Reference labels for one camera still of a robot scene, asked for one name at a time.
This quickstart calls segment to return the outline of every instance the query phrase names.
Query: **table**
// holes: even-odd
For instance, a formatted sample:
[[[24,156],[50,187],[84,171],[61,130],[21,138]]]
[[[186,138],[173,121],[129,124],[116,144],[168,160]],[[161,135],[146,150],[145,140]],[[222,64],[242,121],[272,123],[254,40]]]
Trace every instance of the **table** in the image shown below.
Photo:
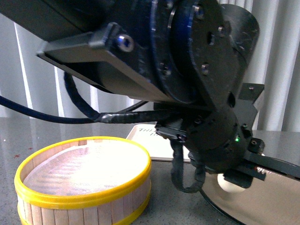
[[[35,151],[60,141],[84,136],[125,138],[134,125],[64,125],[36,119],[0,118],[0,224],[19,225],[15,172],[20,163]],[[265,152],[300,165],[300,133],[255,131],[266,143]],[[152,162],[152,190],[148,207],[133,223],[145,225],[236,225],[204,200],[200,193],[177,191],[170,180],[170,162]],[[194,168],[185,164],[185,180],[190,183]]]

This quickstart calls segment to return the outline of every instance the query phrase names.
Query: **wooden basket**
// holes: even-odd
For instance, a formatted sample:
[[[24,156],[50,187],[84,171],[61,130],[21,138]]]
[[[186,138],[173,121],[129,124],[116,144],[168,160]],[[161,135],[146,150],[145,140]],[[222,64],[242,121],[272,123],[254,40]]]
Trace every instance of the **wooden basket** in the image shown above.
[[[147,155],[147,164],[132,180],[111,189],[85,195],[59,196],[34,191],[25,178],[42,162],[72,146],[89,143],[123,142]],[[23,225],[121,225],[132,223],[146,208],[150,198],[151,160],[141,145],[116,137],[86,137],[53,144],[29,156],[15,175],[18,213]]]

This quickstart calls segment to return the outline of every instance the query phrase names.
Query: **white ball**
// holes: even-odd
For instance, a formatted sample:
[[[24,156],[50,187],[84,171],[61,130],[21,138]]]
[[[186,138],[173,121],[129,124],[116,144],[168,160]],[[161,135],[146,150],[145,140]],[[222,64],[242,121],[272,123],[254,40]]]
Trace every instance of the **white ball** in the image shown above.
[[[237,186],[235,184],[232,184],[226,180],[224,180],[224,176],[222,173],[217,175],[217,182],[219,183],[220,187],[229,193],[240,193],[245,190],[245,188],[242,188],[240,186]]]

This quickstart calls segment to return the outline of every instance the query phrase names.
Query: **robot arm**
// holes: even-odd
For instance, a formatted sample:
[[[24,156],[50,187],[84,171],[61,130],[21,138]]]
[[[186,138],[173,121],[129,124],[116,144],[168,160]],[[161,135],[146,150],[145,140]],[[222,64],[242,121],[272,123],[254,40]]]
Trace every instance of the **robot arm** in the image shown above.
[[[171,140],[177,189],[200,190],[205,171],[248,188],[264,180],[258,165],[299,180],[298,167],[262,157],[263,141],[252,137],[263,85],[242,83],[259,36],[245,9],[215,0],[2,0],[0,13],[45,40],[38,57],[66,77],[176,112],[156,129]],[[183,145],[196,167],[191,188],[182,186]]]

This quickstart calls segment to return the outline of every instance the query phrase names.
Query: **white blinds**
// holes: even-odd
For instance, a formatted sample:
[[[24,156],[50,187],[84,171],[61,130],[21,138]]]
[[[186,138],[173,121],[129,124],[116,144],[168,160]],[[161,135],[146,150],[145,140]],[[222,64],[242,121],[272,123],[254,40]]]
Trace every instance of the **white blinds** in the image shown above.
[[[255,128],[300,131],[300,1],[219,2],[246,8],[260,24],[260,39],[245,76],[245,82],[265,84],[265,104]],[[65,91],[63,72],[35,56],[40,42],[0,15],[0,94],[45,113],[82,117]],[[114,112],[133,103],[128,97],[98,91],[79,80],[76,84],[96,110]],[[0,117],[21,115],[0,106]]]

